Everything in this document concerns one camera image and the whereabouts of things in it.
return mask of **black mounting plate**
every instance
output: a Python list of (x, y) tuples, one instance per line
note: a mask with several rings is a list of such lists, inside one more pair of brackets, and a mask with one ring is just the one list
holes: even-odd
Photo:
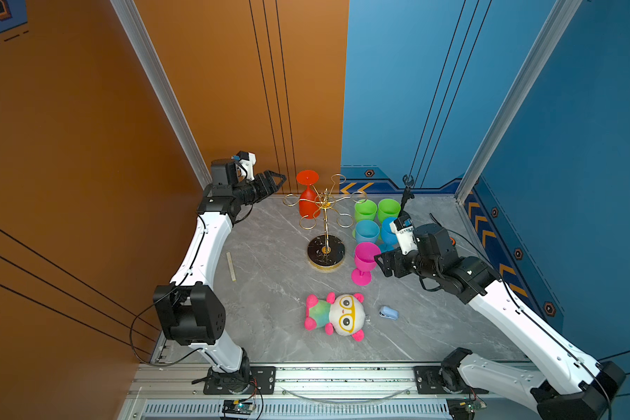
[[(415, 385), (418, 387), (418, 394), (455, 394), (447, 391), (440, 381), (441, 366), (414, 366)], [(487, 394), (484, 389), (474, 388), (476, 394)]]
[[(257, 386), (262, 395), (271, 395), (275, 390), (275, 366), (251, 366), (250, 367), (250, 381), (257, 380)], [(205, 382), (205, 388), (203, 388), (203, 394), (205, 395), (251, 395), (254, 391), (254, 384), (248, 386), (247, 390), (242, 394), (234, 394), (229, 389), (237, 388), (237, 380), (232, 378), (225, 378), (220, 383), (215, 383), (214, 380), (208, 380)]]

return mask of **yellow chevron arrow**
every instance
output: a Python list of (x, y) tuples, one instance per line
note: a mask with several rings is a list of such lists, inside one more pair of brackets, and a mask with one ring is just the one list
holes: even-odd
[[(500, 264), (499, 265), (499, 275), (502, 276), (502, 278), (504, 278), (504, 272), (508, 272), (511, 273), (513, 275), (516, 275), (516, 271), (514, 269), (512, 269), (511, 267), (509, 267), (508, 265), (504, 265), (504, 264)], [(524, 297), (527, 298), (527, 292), (523, 289), (521, 289), (520, 287), (509, 283), (509, 287), (511, 288), (511, 290), (513, 290), (516, 293), (520, 293), (522, 294)]]
[(372, 185), (373, 185), (373, 182), (369, 182), (368, 184), (364, 185), (362, 188), (358, 189), (358, 191), (364, 191), (365, 189), (369, 188)]
[(480, 207), (479, 203), (471, 202), (469, 203), (469, 219), (471, 219), (471, 208), (472, 207)]
[(510, 288), (511, 288), (511, 290), (513, 290), (514, 292), (516, 292), (516, 293), (520, 293), (520, 294), (522, 294), (524, 297), (526, 297), (526, 298), (527, 298), (527, 292), (526, 292), (525, 290), (523, 290), (523, 289), (521, 289), (520, 287), (518, 287), (518, 286), (516, 286), (516, 285), (514, 285), (514, 284), (511, 284), (511, 283), (509, 283), (509, 287), (510, 287)]
[(485, 239), (486, 239), (486, 237), (497, 238), (497, 235), (495, 235), (494, 232), (486, 231), (485, 229), (483, 229), (483, 239), (481, 240), (483, 242), (483, 248), (485, 248)]
[(502, 276), (502, 278), (504, 278), (504, 272), (507, 273), (511, 273), (513, 275), (516, 275), (516, 271), (514, 269), (512, 269), (511, 267), (509, 267), (508, 265), (504, 265), (504, 264), (500, 264), (499, 265), (499, 275)]
[(488, 220), (483, 216), (476, 216), (475, 219), (476, 219), (476, 224), (474, 226), (474, 229), (476, 230), (476, 233), (478, 233), (478, 222), (487, 222)]
[(341, 192), (342, 192), (343, 194), (348, 194), (348, 195), (350, 195), (350, 193), (348, 192), (348, 189), (349, 189), (350, 187), (352, 187), (354, 184), (356, 184), (356, 182), (350, 182), (348, 185), (346, 185), (346, 186), (345, 186), (345, 188), (341, 189)]

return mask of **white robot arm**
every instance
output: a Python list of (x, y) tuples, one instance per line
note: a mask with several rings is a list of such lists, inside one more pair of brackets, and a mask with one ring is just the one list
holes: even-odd
[(201, 350), (212, 366), (210, 376), (235, 385), (236, 391), (249, 383), (249, 358), (224, 330), (226, 311), (213, 291), (214, 274), (241, 206), (274, 194), (286, 180), (272, 171), (255, 175), (255, 162), (254, 154), (242, 151), (232, 159), (212, 161), (212, 183), (203, 192), (185, 258), (170, 284), (154, 291), (154, 307), (166, 338)]
[[(213, 292), (222, 245), (243, 204), (254, 204), (277, 192), (284, 175), (271, 171), (254, 176), (251, 153), (213, 161), (213, 183), (198, 208), (197, 226), (187, 254), (168, 286), (154, 292), (154, 306), (166, 338), (202, 351), (209, 376), (236, 383), (250, 381), (249, 359), (224, 330), (226, 311)], [(238, 180), (238, 171), (245, 175)], [(274, 178), (280, 178), (279, 184)], [(491, 267), (477, 257), (462, 258), (448, 232), (437, 224), (414, 228), (402, 211), (391, 226), (400, 248), (376, 256), (386, 277), (419, 276), (425, 290), (445, 290), (491, 320), (537, 366), (528, 371), (487, 360), (458, 348), (441, 364), (441, 379), (450, 392), (486, 389), (538, 412), (544, 420), (597, 420), (616, 395), (625, 374), (613, 362), (599, 364), (526, 308)], [(431, 278), (439, 283), (427, 289)]]
[[(447, 390), (486, 389), (529, 407), (544, 420), (597, 420), (611, 408), (611, 400), (625, 380), (618, 366), (599, 364), (576, 348), (525, 307), (481, 259), (459, 257), (442, 226), (414, 228), (410, 216), (402, 212), (391, 228), (400, 248), (376, 256), (386, 277), (415, 273), (425, 290), (454, 294), (492, 321), (539, 369), (513, 368), (458, 348), (441, 364)], [(425, 278), (436, 280), (439, 286), (427, 289)]]

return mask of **plastic cup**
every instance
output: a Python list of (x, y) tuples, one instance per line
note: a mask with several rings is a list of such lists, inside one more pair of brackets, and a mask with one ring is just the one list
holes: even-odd
[(381, 199), (378, 203), (378, 221), (383, 223), (388, 217), (399, 217), (401, 204), (392, 198)]
[(355, 239), (357, 243), (375, 243), (380, 234), (380, 228), (373, 220), (361, 220), (355, 226)]
[(355, 203), (355, 221), (372, 221), (376, 218), (376, 211), (378, 211), (378, 206), (368, 198)]
[(380, 228), (380, 238), (390, 247), (394, 247), (399, 242), (399, 240), (397, 240), (397, 235), (392, 233), (392, 230), (390, 229), (390, 225), (395, 220), (397, 220), (397, 218), (394, 216), (387, 217), (383, 220), (383, 226)]
[(375, 243), (362, 242), (355, 248), (355, 268), (351, 274), (352, 280), (358, 286), (371, 283), (371, 271), (376, 268), (374, 256), (380, 254), (380, 248)]
[(382, 243), (382, 244), (378, 245), (378, 248), (380, 248), (380, 252), (388, 252), (388, 251), (391, 251), (392, 249), (394, 249), (393, 246), (388, 245), (386, 243)]

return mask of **black motor joint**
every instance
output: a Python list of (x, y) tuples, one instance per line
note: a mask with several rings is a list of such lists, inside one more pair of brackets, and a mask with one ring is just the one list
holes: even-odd
[[(247, 155), (238, 152), (239, 156)], [(216, 159), (210, 165), (212, 182), (205, 187), (203, 200), (198, 207), (198, 213), (220, 212), (228, 214), (232, 222), (240, 212), (241, 206), (255, 204), (274, 194), (282, 188), (287, 180), (281, 173), (266, 170), (254, 175), (249, 181), (245, 178), (239, 180), (238, 161), (235, 159)]]
[[(478, 257), (460, 257), (450, 240), (448, 230), (435, 223), (413, 230), (417, 250), (406, 255), (401, 248), (376, 256), (376, 263), (386, 277), (401, 278), (417, 274), (422, 288), (435, 292), (445, 290), (468, 303), (476, 295), (485, 295), (485, 288), (499, 275)], [(437, 288), (425, 287), (424, 279), (437, 281)]]

